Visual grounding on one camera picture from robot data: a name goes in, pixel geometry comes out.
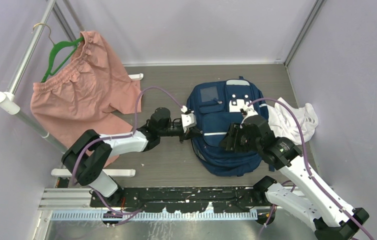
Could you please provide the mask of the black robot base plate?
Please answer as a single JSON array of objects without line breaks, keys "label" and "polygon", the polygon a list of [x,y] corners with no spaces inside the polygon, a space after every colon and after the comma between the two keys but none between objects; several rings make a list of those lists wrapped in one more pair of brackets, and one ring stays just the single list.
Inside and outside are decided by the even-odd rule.
[{"label": "black robot base plate", "polygon": [[208,207],[215,214],[271,210],[271,204],[248,186],[126,187],[118,200],[108,205],[129,212],[142,209],[145,213],[204,213]]}]

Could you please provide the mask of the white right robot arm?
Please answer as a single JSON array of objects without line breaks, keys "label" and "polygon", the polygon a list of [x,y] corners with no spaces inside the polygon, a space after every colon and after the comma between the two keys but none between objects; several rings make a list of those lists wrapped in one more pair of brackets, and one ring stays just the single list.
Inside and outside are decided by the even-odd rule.
[{"label": "white right robot arm", "polygon": [[261,115],[246,116],[231,123],[220,147],[235,153],[256,152],[289,178],[304,194],[300,197],[275,179],[265,176],[253,188],[255,201],[280,206],[308,225],[318,240],[350,240],[369,219],[361,207],[338,196],[305,162],[305,154],[286,137],[274,135]]}]

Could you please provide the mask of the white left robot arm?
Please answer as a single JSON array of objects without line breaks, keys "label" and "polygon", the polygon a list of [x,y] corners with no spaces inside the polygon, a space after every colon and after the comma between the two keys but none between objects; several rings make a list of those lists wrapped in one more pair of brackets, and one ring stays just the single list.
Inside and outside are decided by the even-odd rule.
[{"label": "white left robot arm", "polygon": [[183,108],[181,116],[172,120],[170,110],[159,107],[134,132],[107,135],[86,130],[63,154],[61,162],[78,184],[91,187],[105,203],[115,207],[121,203],[123,190],[103,170],[110,157],[149,151],[162,137],[177,137],[182,143],[201,135],[194,111]]}]

